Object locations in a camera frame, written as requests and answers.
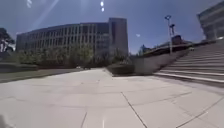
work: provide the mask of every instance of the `low wall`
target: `low wall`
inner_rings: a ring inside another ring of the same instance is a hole
[[[0,73],[12,73],[22,71],[35,71],[38,67],[35,65],[25,65],[16,63],[0,63]]]
[[[159,56],[152,56],[148,58],[136,58],[134,60],[135,74],[137,75],[151,75],[161,68],[171,64],[176,59],[186,55],[188,50],[174,52],[170,54],[163,54]]]

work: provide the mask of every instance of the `wall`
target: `wall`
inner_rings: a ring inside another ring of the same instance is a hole
[[[164,54],[148,58],[137,58],[134,60],[135,73],[137,75],[151,75],[162,67],[171,64],[176,59],[186,55],[188,50],[178,51],[173,54]]]
[[[128,55],[128,33],[127,20],[123,18],[110,18],[110,39],[111,39],[111,54],[115,49]]]

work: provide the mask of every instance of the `building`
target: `building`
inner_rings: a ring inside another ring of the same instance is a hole
[[[68,24],[34,30],[17,35],[16,51],[32,51],[62,47],[66,53],[76,46],[88,45],[94,55],[108,53],[118,49],[128,54],[127,20],[110,18],[103,23]]]
[[[224,1],[198,14],[207,40],[224,37]]]

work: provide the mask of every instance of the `greenery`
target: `greenery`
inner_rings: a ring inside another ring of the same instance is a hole
[[[133,56],[125,56],[119,51],[115,51],[113,61],[115,62],[107,67],[113,75],[131,75],[134,73]]]
[[[55,47],[18,53],[20,63],[35,64],[44,68],[83,66],[91,60],[92,56],[93,51],[88,45],[83,45],[81,49],[72,46],[69,51],[67,47]]]
[[[11,36],[8,34],[7,30],[5,28],[0,28],[0,44],[1,51],[4,52],[5,50],[10,47],[9,45],[14,45],[15,41],[11,38]]]

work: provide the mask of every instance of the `staircase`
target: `staircase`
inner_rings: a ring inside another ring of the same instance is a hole
[[[199,46],[154,74],[224,88],[224,41]]]

